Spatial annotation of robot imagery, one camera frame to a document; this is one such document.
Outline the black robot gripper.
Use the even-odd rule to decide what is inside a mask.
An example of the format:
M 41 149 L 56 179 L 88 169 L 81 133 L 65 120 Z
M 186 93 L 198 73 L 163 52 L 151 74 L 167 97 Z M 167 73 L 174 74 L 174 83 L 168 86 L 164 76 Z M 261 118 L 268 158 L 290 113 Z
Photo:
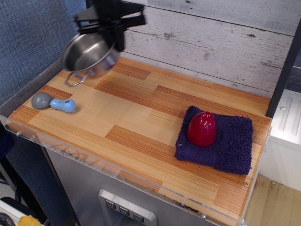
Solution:
M 146 24 L 144 5 L 123 0 L 93 0 L 91 6 L 73 16 L 79 33 L 95 33 L 111 30 L 115 49 L 125 49 L 124 31 Z

